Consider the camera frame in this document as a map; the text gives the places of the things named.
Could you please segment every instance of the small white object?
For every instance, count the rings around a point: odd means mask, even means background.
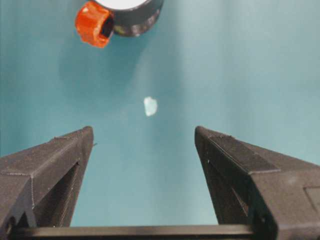
[[[154,114],[156,114],[157,110],[158,110],[158,103],[156,99],[153,99],[150,96],[147,96],[144,98],[144,111],[145,111],[145,115],[147,117],[150,117]]]
[[[125,10],[137,7],[147,0],[96,0],[102,6],[109,9]]]

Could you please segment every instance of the plastic piece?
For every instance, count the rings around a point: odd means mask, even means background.
[[[75,27],[82,41],[104,48],[113,33],[113,13],[94,1],[88,1],[78,12]]]

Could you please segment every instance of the teal surface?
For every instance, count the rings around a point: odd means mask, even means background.
[[[320,164],[319,0],[166,0],[105,49],[83,3],[0,0],[0,154],[94,128],[74,226],[216,223],[197,125]]]

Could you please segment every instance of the orange cap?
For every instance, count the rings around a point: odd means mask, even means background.
[[[102,34],[104,26],[109,28],[108,35]],[[75,27],[82,41],[98,48],[104,48],[113,31],[113,14],[94,1],[88,1],[78,12]]]

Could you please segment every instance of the black cylindrical object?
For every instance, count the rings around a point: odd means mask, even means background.
[[[137,37],[156,23],[164,0],[95,0],[113,13],[116,34]]]

